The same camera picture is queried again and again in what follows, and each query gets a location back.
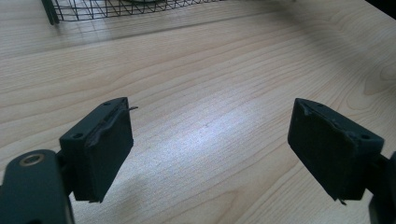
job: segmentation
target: wire mesh basket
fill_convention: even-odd
[[[49,23],[86,21],[165,11],[221,0],[41,0]]]

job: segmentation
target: wooden table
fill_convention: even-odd
[[[396,145],[396,21],[362,0],[229,0],[50,26],[0,1],[0,176],[103,101],[128,96],[135,146],[77,223],[369,223],[287,144],[294,98]]]

